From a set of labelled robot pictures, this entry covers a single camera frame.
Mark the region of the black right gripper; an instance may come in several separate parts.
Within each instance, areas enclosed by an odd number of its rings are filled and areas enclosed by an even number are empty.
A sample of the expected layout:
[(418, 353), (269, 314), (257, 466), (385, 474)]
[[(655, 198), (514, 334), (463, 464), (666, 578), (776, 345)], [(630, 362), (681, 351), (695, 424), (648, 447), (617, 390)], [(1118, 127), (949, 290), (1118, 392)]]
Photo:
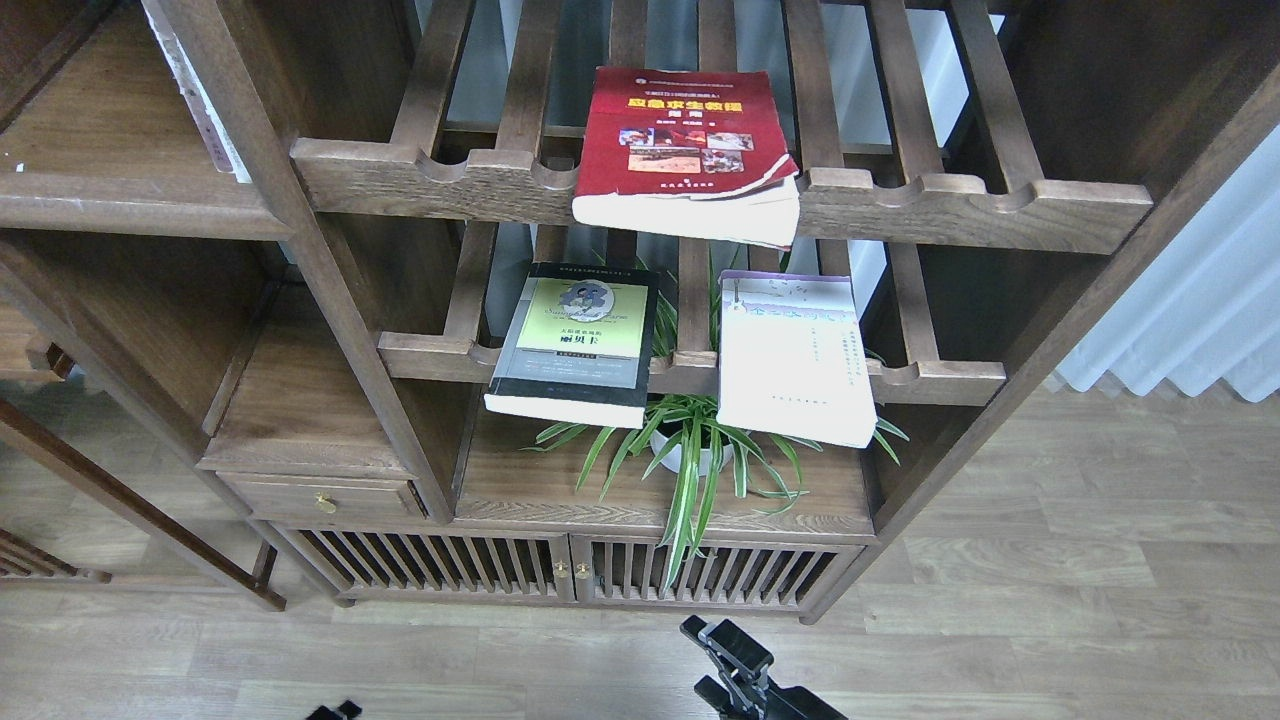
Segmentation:
[(705, 650), (719, 678), (704, 676), (694, 691), (722, 719), (844, 719), (805, 687), (782, 688), (768, 675), (773, 656), (728, 619), (710, 625), (690, 615), (680, 630)]

